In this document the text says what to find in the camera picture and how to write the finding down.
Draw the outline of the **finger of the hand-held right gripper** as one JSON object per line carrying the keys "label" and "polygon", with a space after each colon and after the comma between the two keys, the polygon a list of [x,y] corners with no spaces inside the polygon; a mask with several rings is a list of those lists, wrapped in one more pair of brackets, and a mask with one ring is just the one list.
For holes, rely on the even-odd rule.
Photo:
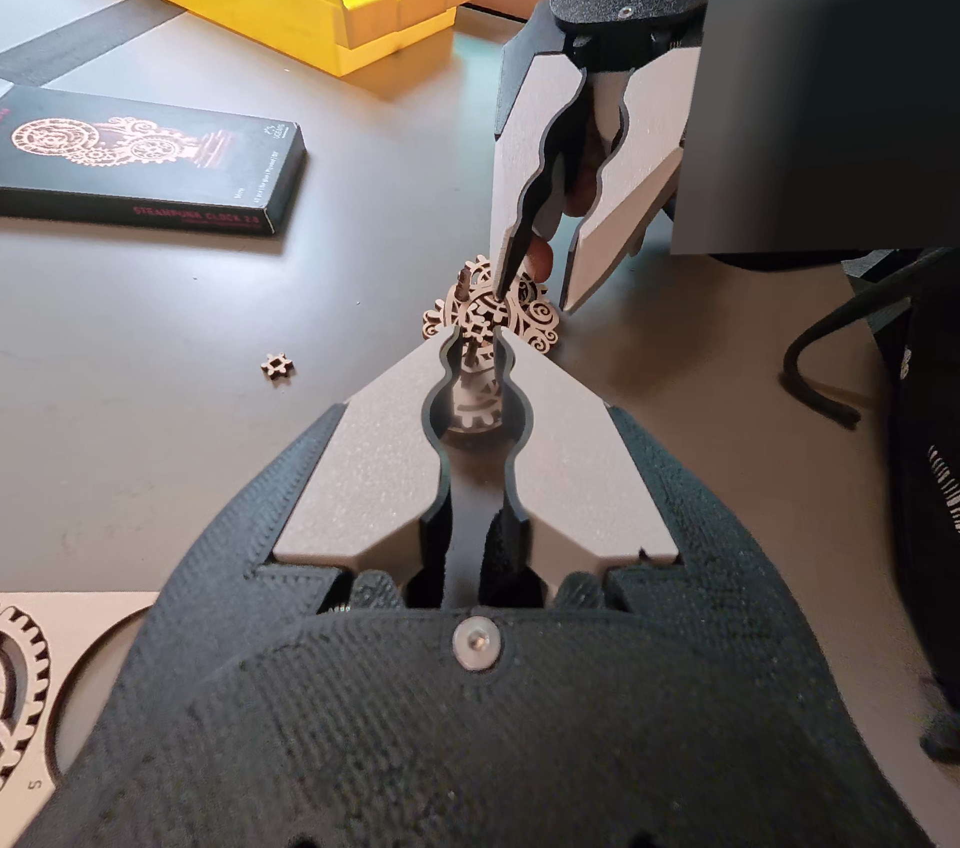
{"label": "finger of the hand-held right gripper", "polygon": [[565,54],[537,54],[495,142],[489,259],[498,299],[530,246],[558,157],[584,133],[586,83],[586,73]]}
{"label": "finger of the hand-held right gripper", "polygon": [[562,310],[573,313],[676,193],[700,48],[673,48],[634,70],[619,100],[621,134],[597,174],[597,194],[570,244]]}

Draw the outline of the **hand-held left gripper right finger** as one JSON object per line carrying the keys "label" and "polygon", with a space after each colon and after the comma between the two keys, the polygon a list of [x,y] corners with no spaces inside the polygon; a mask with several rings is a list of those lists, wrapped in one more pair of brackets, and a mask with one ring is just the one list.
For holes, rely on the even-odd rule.
{"label": "hand-held left gripper right finger", "polygon": [[518,335],[495,331],[502,425],[513,442],[490,525],[490,603],[541,606],[564,580],[680,552],[613,409]]}

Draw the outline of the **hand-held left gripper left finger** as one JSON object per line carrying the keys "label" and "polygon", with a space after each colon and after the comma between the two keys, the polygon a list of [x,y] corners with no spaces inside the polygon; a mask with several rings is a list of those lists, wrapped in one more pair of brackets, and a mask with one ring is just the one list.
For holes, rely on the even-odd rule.
{"label": "hand-held left gripper left finger", "polygon": [[347,401],[272,548],[281,564],[390,576],[408,604],[440,604],[452,534],[448,327]]}

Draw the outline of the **wooden gear clock assembly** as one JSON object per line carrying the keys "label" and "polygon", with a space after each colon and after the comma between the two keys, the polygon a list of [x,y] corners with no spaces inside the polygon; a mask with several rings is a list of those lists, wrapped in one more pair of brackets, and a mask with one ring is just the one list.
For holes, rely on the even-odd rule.
{"label": "wooden gear clock assembly", "polygon": [[496,374],[495,328],[507,329],[545,354],[558,341],[559,313],[522,267],[500,300],[491,263],[484,255],[467,260],[445,298],[422,318],[422,336],[458,326],[463,338],[462,368],[452,388],[451,432],[483,434],[499,428],[502,400]]}

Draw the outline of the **grey desk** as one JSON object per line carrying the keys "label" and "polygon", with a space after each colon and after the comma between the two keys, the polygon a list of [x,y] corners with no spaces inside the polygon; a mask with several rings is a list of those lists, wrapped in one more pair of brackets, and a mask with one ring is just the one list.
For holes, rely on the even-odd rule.
{"label": "grey desk", "polygon": [[[2,219],[2,589],[158,589],[240,487],[421,338],[488,246],[501,45],[451,29],[338,79],[155,0],[2,0],[8,81],[298,122],[280,237]],[[864,323],[803,369],[863,411],[796,404],[788,342],[847,301],[838,266],[758,273],[669,253],[658,216],[564,322],[558,362],[628,410],[774,561],[862,735],[940,846],[958,776],[918,743],[927,666],[896,592],[885,372]],[[284,352],[288,378],[260,364]]]}

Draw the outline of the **person's right hand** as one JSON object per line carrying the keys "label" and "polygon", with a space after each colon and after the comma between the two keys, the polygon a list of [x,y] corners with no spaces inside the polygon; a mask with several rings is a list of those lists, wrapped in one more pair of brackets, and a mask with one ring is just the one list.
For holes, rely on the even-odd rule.
{"label": "person's right hand", "polygon": [[567,180],[567,166],[558,159],[554,189],[534,222],[534,232],[526,252],[527,272],[536,282],[548,279],[554,263],[550,241],[556,234],[561,216],[582,218],[594,205],[597,172],[609,154],[606,141],[590,125],[584,137],[577,173]]}

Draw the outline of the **large plywood parts sheet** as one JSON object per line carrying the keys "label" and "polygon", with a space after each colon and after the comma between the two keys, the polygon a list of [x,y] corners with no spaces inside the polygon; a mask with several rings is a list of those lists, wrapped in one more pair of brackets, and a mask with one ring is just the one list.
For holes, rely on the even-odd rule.
{"label": "large plywood parts sheet", "polygon": [[59,780],[54,716],[72,675],[158,592],[12,592],[1,596],[1,842],[12,846]]}

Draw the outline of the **black kit box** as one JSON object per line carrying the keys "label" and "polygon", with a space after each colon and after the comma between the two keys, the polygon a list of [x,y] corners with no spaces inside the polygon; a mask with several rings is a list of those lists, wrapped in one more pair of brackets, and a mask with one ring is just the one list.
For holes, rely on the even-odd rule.
{"label": "black kit box", "polygon": [[296,122],[15,85],[1,215],[271,237],[305,155]]}

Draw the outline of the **person's black hoodie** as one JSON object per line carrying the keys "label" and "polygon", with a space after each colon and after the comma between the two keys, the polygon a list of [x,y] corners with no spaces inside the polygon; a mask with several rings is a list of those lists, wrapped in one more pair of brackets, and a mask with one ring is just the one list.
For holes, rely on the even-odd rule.
{"label": "person's black hoodie", "polygon": [[892,384],[889,476],[897,588],[930,667],[937,712],[920,737],[933,761],[958,766],[958,263],[868,322]]}

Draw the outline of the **black hoodie drawstring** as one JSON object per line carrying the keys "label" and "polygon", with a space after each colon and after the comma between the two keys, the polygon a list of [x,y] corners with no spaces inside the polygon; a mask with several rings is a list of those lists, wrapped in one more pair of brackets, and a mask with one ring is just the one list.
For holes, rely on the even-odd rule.
{"label": "black hoodie drawstring", "polygon": [[799,368],[802,352],[812,343],[910,298],[923,288],[930,285],[940,288],[958,280],[958,265],[957,247],[938,248],[856,293],[851,300],[814,323],[790,344],[783,356],[779,377],[784,389],[811,410],[853,431],[861,420],[860,412],[826,397],[810,386]]}

